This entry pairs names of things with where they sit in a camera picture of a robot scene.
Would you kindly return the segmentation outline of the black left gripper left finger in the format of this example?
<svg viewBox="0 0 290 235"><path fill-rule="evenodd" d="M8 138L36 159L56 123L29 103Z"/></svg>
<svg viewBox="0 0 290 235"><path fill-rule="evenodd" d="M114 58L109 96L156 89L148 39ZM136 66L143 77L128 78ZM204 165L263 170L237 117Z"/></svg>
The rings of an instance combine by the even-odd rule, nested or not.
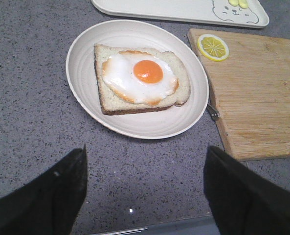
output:
<svg viewBox="0 0 290 235"><path fill-rule="evenodd" d="M87 194L86 148L0 198L0 235L68 235Z"/></svg>

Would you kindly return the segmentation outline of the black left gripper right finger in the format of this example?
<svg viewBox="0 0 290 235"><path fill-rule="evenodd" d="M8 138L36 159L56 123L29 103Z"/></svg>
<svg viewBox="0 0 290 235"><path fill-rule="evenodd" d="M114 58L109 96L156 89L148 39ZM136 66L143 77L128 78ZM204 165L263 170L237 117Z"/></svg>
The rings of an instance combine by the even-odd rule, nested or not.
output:
<svg viewBox="0 0 290 235"><path fill-rule="evenodd" d="M207 149L204 194L222 235L290 235L290 192L215 146Z"/></svg>

